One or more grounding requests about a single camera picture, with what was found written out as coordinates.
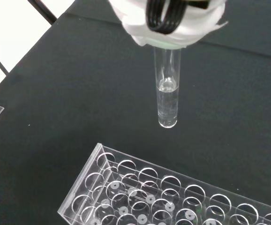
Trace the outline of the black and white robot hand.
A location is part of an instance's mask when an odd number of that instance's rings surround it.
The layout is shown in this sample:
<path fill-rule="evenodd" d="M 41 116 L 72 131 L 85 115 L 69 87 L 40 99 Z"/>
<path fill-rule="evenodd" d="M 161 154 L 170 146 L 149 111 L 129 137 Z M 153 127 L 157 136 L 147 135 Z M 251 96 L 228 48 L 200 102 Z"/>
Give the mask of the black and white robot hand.
<path fill-rule="evenodd" d="M 225 26 L 224 0 L 111 0 L 124 30 L 139 45 L 176 50 Z"/>

